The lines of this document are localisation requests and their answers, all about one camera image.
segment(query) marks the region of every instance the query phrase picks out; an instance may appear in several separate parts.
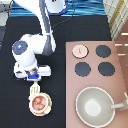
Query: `small plate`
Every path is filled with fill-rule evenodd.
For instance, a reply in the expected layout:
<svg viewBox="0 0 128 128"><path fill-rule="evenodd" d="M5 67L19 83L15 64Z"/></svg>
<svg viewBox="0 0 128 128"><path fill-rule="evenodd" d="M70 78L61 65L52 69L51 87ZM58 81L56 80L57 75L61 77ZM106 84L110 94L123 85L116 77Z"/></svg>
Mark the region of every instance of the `small plate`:
<svg viewBox="0 0 128 128"><path fill-rule="evenodd" d="M72 53L76 58L84 58L88 55L88 48L84 45L76 45Z"/></svg>

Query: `black table surface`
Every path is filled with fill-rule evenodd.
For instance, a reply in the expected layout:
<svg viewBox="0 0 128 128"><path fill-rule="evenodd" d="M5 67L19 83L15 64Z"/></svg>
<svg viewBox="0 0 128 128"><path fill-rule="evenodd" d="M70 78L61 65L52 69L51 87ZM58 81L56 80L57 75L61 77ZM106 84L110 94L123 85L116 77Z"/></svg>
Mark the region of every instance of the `black table surface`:
<svg viewBox="0 0 128 128"><path fill-rule="evenodd" d="M51 26L69 17L50 16ZM43 77L41 91L50 95L53 106L44 117L29 110L29 89L33 84L12 78L15 60L12 44L24 34L41 33L37 17L10 17L0 51L0 128L66 128L66 58L69 41L110 41L107 16L78 16L53 29L57 48L51 56L36 55L38 63L49 65L52 75Z"/></svg>

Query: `black cable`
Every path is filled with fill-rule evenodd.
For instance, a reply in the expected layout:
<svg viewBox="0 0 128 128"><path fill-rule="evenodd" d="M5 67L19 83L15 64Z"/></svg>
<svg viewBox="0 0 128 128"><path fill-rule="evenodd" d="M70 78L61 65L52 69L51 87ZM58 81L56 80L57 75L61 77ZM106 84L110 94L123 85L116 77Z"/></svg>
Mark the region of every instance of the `black cable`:
<svg viewBox="0 0 128 128"><path fill-rule="evenodd" d="M14 0L12 0L12 1L10 2L10 4L9 4L9 10L11 10L11 4L12 4L13 1L14 1Z"/></svg>
<svg viewBox="0 0 128 128"><path fill-rule="evenodd" d="M4 6L4 11L6 11L7 8L6 8L5 4L3 4L3 2L1 2L1 1L0 1L0 3Z"/></svg>
<svg viewBox="0 0 128 128"><path fill-rule="evenodd" d="M11 10L11 9L8 9L8 10L3 10L3 11L1 11L0 13L2 13L2 12L8 12L9 10Z"/></svg>
<svg viewBox="0 0 128 128"><path fill-rule="evenodd" d="M9 11L11 10L11 3L13 2L13 0L10 2L9 4L9 9L6 8L5 4L3 4L1 1L0 3L2 3L2 5L4 6L5 10L1 11L0 13L2 12L7 12L8 13L8 17L9 17Z"/></svg>
<svg viewBox="0 0 128 128"><path fill-rule="evenodd" d="M74 16L74 13L75 13L75 9L76 9L76 8L75 8L75 4L74 4L74 0L72 0L72 6L73 6L73 8L74 8L73 14L72 14L67 20L61 21L61 22L55 24L54 26L52 26L52 29L53 29L54 27L56 27L56 26L58 26L58 25L60 25L60 24L62 24L62 23L65 23L65 22L67 22L67 21L69 21L69 20L72 19L72 17Z"/></svg>

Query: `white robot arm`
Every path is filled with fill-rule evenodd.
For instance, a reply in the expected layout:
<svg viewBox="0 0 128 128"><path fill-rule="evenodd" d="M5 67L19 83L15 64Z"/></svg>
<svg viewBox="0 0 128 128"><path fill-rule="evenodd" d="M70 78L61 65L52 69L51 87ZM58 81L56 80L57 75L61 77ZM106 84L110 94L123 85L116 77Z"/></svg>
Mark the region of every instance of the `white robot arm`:
<svg viewBox="0 0 128 128"><path fill-rule="evenodd" d="M38 17L42 30L41 35L25 34L19 41L16 41L13 44L12 53L15 60L17 61L14 66L14 74L20 79L22 78L27 79L28 81L39 81L41 80L41 76L50 76L51 69L47 65L39 66L35 58L35 54L49 56L55 51L56 48L55 40L52 35L47 6L45 0L14 1Z"/></svg>

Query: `white bowl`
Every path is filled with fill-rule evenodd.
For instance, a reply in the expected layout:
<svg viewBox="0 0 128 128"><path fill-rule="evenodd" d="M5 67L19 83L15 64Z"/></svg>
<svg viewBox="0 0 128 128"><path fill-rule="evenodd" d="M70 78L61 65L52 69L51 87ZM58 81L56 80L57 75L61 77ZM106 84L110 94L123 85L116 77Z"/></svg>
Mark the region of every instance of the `white bowl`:
<svg viewBox="0 0 128 128"><path fill-rule="evenodd" d="M76 98L76 111L79 118L91 127L105 127L114 118L112 97L99 87L87 87Z"/></svg>

